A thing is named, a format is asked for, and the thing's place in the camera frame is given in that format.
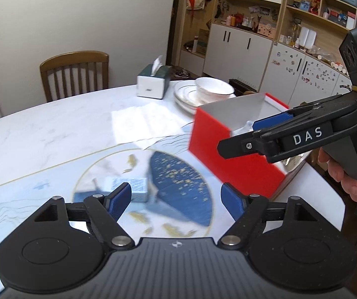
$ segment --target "stack of plates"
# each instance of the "stack of plates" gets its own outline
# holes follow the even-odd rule
[[[198,97],[195,80],[177,82],[174,90],[175,102],[184,111],[195,114],[196,108],[206,104]]]

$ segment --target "small white box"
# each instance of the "small white box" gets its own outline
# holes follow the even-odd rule
[[[137,96],[163,99],[170,82],[170,66],[163,65],[151,76],[152,64],[149,64],[137,76]]]

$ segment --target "white marble tabletop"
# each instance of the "white marble tabletop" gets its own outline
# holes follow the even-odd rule
[[[136,86],[116,87],[42,104],[0,118],[0,185],[116,145],[111,111],[156,102],[190,118],[173,101],[135,95]],[[279,197],[300,195],[341,229],[345,205],[328,183],[306,164]]]

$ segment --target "bag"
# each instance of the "bag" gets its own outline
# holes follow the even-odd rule
[[[187,0],[187,10],[200,10],[205,8],[205,0]]]

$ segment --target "shoe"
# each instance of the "shoe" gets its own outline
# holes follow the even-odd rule
[[[188,73],[188,71],[186,71],[185,69],[182,69],[175,73],[175,77],[190,78],[190,73]]]

